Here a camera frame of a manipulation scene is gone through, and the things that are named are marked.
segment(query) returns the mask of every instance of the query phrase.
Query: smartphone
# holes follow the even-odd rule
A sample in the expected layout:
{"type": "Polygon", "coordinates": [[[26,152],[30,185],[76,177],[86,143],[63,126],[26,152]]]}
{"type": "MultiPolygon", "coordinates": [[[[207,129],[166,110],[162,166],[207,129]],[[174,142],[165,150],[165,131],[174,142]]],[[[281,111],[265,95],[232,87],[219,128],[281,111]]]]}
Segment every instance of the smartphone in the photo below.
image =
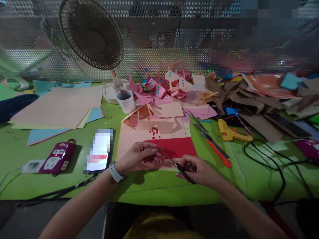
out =
{"type": "Polygon", "coordinates": [[[278,113],[264,113],[263,116],[275,125],[286,131],[291,137],[297,139],[309,138],[311,134],[295,125],[290,120],[282,117],[278,113]]]}
{"type": "Polygon", "coordinates": [[[84,174],[103,172],[112,161],[113,129],[97,129],[90,142],[84,174]]]}

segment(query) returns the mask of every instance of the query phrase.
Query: phone screen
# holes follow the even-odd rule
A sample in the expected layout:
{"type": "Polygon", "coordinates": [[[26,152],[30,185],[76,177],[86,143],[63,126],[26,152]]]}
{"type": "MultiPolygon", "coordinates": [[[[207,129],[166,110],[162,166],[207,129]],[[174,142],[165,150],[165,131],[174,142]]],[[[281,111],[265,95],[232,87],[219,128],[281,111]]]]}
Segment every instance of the phone screen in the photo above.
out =
{"type": "Polygon", "coordinates": [[[84,174],[104,171],[111,159],[113,129],[97,129],[84,163],[84,174]]]}

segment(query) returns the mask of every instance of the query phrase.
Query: dark blue cloth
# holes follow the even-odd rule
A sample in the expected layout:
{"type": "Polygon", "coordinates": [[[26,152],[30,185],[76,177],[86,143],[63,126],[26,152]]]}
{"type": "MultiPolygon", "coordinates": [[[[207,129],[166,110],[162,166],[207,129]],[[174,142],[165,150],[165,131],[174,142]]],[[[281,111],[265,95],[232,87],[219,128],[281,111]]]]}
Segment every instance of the dark blue cloth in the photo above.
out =
{"type": "Polygon", "coordinates": [[[35,94],[24,94],[0,101],[0,123],[9,122],[13,115],[34,102],[38,97],[35,94]]]}

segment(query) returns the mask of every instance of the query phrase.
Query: black scissors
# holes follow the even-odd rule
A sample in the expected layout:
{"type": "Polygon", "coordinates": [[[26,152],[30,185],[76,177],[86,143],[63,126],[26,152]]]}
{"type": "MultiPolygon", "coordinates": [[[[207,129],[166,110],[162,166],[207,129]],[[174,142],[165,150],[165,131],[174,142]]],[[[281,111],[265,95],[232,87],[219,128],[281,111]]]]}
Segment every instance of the black scissors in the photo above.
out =
{"type": "MultiPolygon", "coordinates": [[[[163,148],[159,147],[158,149],[160,149],[162,151],[162,153],[168,157],[166,155],[166,153],[163,151],[163,148]]],[[[187,173],[185,173],[185,170],[183,169],[183,167],[179,164],[179,163],[175,163],[170,157],[168,157],[177,167],[177,169],[180,171],[180,173],[188,180],[190,181],[192,184],[196,184],[194,180],[192,180],[188,175],[187,173]]]]}

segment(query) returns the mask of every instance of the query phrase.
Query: wristwatch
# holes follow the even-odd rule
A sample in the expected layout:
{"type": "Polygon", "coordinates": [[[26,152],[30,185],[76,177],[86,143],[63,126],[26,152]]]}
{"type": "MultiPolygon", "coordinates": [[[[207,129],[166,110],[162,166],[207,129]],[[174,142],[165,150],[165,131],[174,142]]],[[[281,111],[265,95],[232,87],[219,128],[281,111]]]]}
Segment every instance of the wristwatch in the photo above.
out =
{"type": "Polygon", "coordinates": [[[112,175],[112,177],[114,178],[115,182],[119,183],[120,181],[122,181],[123,179],[125,179],[126,176],[125,176],[125,175],[124,175],[124,177],[121,176],[121,175],[119,174],[119,172],[116,170],[114,164],[115,164],[115,162],[112,162],[112,163],[110,164],[110,166],[109,166],[109,171],[110,171],[110,174],[112,175]]]}

